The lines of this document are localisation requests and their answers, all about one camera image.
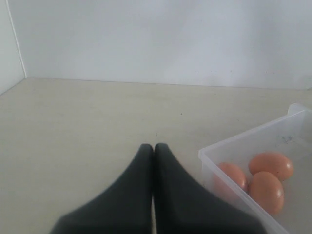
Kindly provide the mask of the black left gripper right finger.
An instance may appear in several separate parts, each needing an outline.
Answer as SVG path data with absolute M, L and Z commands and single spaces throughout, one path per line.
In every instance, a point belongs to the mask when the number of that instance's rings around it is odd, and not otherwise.
M 285 234 L 270 216 L 252 216 L 207 191 L 169 146 L 154 151 L 154 203 L 159 234 Z

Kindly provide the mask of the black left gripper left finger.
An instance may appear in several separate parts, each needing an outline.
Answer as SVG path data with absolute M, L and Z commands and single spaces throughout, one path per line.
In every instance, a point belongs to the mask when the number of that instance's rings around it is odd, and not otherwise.
M 153 155 L 150 144 L 140 145 L 130 165 L 110 187 L 62 216 L 51 233 L 152 233 Z

